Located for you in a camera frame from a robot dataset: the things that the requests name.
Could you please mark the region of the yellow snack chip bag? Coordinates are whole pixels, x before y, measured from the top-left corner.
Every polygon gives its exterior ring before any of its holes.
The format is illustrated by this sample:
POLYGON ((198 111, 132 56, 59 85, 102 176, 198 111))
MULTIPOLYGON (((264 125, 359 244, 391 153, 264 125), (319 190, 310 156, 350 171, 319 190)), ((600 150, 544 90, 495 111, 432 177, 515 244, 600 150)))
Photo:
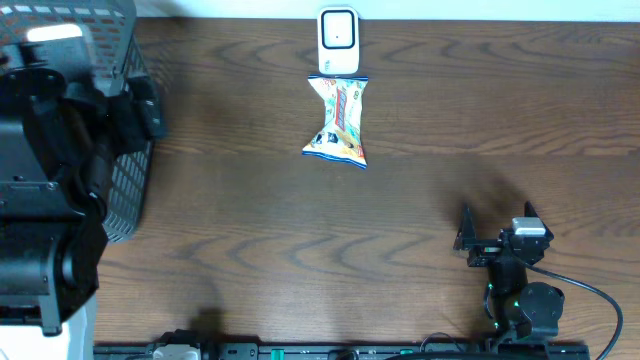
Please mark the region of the yellow snack chip bag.
POLYGON ((361 116, 368 78, 310 75, 308 82, 324 102, 324 126, 302 154, 366 169, 361 116))

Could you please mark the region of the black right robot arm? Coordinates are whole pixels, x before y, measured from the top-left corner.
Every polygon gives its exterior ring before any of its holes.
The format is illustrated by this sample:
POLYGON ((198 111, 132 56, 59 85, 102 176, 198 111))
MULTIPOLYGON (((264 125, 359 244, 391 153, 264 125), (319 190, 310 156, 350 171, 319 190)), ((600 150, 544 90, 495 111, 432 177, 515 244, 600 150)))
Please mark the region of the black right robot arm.
POLYGON ((488 270, 485 311, 497 323, 499 336, 528 341, 558 335, 564 293, 547 283, 531 282, 527 276, 527 269, 544 258, 553 239, 529 202, 524 214, 492 239, 477 236, 471 210, 463 208, 453 249, 468 253, 469 267, 488 270))

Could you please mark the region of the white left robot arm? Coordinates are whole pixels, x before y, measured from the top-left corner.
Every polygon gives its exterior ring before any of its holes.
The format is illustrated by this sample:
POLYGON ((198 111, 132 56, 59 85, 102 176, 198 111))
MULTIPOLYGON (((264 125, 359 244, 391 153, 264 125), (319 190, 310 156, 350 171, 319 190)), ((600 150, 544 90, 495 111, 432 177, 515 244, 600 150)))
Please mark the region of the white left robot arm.
POLYGON ((2 51, 1 355, 89 359, 116 163, 165 136, 157 93, 101 91, 81 36, 2 51))

